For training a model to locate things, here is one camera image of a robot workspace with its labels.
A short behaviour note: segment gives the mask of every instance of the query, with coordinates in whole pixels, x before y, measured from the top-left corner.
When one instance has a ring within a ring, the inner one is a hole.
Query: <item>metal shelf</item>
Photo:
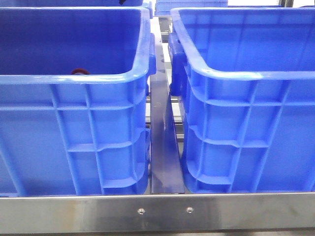
[[[206,235],[315,235],[315,193],[184,194],[158,18],[152,19],[152,31],[157,74],[151,77],[150,194],[0,198],[0,235],[227,230],[242,233]],[[251,233],[306,228],[311,230]]]

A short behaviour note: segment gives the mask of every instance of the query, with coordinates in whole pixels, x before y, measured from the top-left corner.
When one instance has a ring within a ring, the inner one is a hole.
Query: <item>blue plastic bin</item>
[[[157,0],[156,16],[169,16],[176,7],[226,7],[228,0]]]
[[[25,6],[135,6],[149,9],[152,18],[152,2],[149,0],[0,0],[0,7]]]
[[[173,95],[194,193],[312,191],[315,9],[171,11]]]
[[[281,5],[252,5],[252,6],[242,6],[242,5],[238,5],[238,6],[233,6],[233,5],[229,5],[228,7],[281,7]]]
[[[0,196],[143,193],[149,11],[0,8],[0,22]]]

